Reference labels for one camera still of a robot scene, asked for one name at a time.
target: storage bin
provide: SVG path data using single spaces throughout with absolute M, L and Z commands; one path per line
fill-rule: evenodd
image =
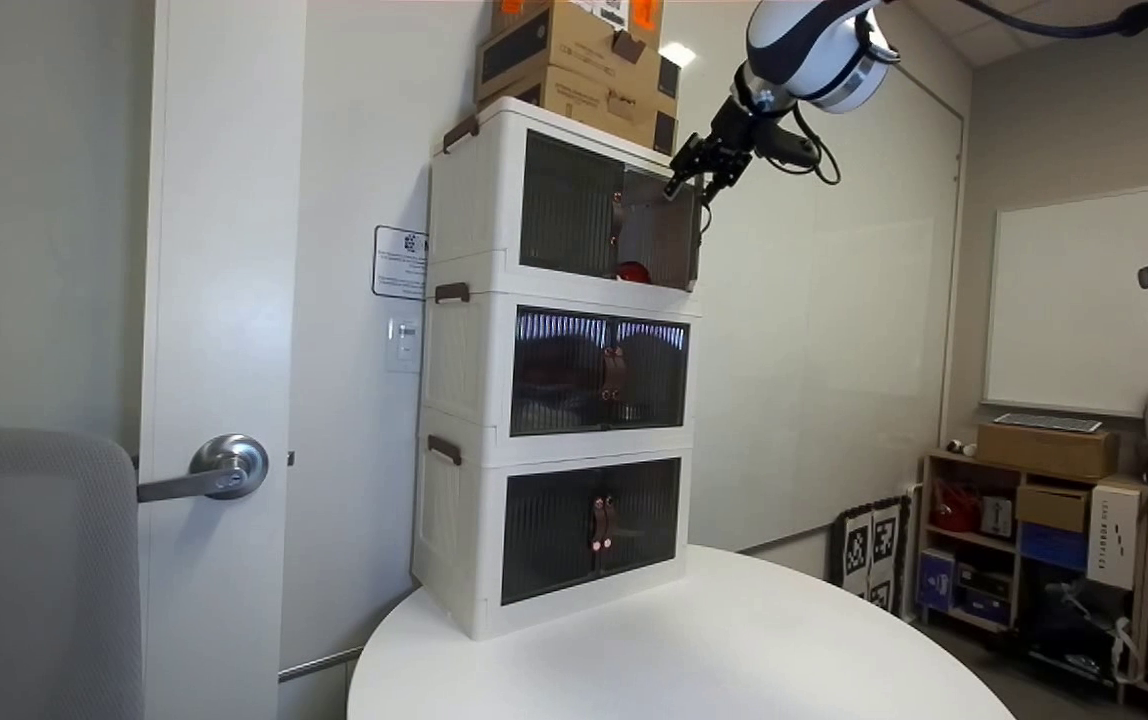
M 939 547 L 920 551 L 920 610 L 948 614 L 956 598 L 956 557 Z
M 1082 533 L 1087 527 L 1087 490 L 1019 485 L 1017 490 L 1017 521 L 1058 527 L 1058 533 Z
M 675 562 L 680 462 L 509 478 L 501 606 Z
M 680 313 L 695 284 L 700 194 L 669 166 L 554 113 L 494 102 L 433 170 L 428 284 Z
M 650 431 L 695 419 L 695 338 L 680 318 L 470 296 L 433 309 L 425 413 L 487 438 Z
M 1019 557 L 1050 563 L 1050 568 L 1082 572 L 1087 568 L 1087 541 L 1078 533 L 1025 524 L 1019 527 Z

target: sticker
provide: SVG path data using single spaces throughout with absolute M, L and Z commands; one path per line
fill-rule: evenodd
M 626 0 L 574 0 L 574 6 L 612 24 L 614 31 L 626 31 Z
M 372 296 L 425 302 L 428 238 L 410 229 L 372 229 Z

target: cardboard box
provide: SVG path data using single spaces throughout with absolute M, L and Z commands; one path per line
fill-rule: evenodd
M 1055 481 L 1087 481 L 1115 474 L 1111 431 L 1046 431 L 1019 424 L 981 424 L 977 462 L 1012 464 Z
M 664 0 L 494 0 L 491 6 L 491 31 L 515 29 L 524 15 L 551 9 L 551 6 L 574 6 L 592 15 L 599 15 L 612 31 L 626 31 L 637 42 L 654 44 Z
M 1082 490 L 1055 490 L 1055 485 L 1019 485 L 1017 490 L 1017 521 L 1058 527 L 1058 533 L 1082 533 L 1087 492 Z
M 562 69 L 549 69 L 539 77 L 527 77 L 527 86 L 515 86 L 503 97 L 521 97 L 527 104 L 551 110 L 551 113 L 570 115 L 580 124 L 592 124 L 599 134 L 647 143 L 664 155 L 675 148 L 675 115 L 670 113 L 639 104 L 637 97 L 614 91 L 612 86 L 596 86 L 596 82 L 562 72 Z
M 1087 582 L 1135 589 L 1142 485 L 1111 478 L 1091 490 Z
M 612 24 L 567 0 L 527 9 L 510 29 L 481 44 L 475 102 L 509 97 L 549 69 L 562 69 L 675 115 L 675 63 L 659 61 L 654 42 L 632 44 Z

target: floor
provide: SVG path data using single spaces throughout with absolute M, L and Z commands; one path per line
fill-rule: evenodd
M 1126 708 L 1115 692 L 1068 671 L 1040 667 L 1019 652 L 981 643 L 952 625 L 920 625 L 939 648 L 958 656 L 1019 720 L 1148 720 L 1142 705 Z

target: metal shelf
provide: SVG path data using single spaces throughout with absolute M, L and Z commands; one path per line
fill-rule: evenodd
M 977 543 L 977 547 L 992 547 L 992 551 L 1017 551 L 1017 543 L 1004 543 L 1004 541 L 992 541 L 992 535 L 981 535 L 981 533 L 952 533 L 952 527 L 934 527 L 927 524 L 927 535 L 948 535 L 956 543 Z
M 995 621 L 987 621 L 987 615 L 970 615 L 970 614 L 962 614 L 962 610 L 948 610 L 948 615 L 958 621 L 958 625 L 985 629 L 985 632 L 992 632 L 992 635 L 1008 632 L 1008 625 L 995 625 Z
M 1115 681 L 1108 681 L 1108 675 L 1091 675 L 1091 671 L 1082 671 L 1082 667 L 1076 667 L 1076 664 L 1063 664 L 1063 660 L 1055 660 L 1055 656 L 1042 656 L 1042 652 L 1025 652 L 1025 656 L 1029 656 L 1029 660 L 1035 660 L 1035 664 L 1042 664 L 1042 667 L 1055 667 L 1055 671 L 1078 675 L 1078 681 L 1087 681 L 1087 683 L 1115 689 Z

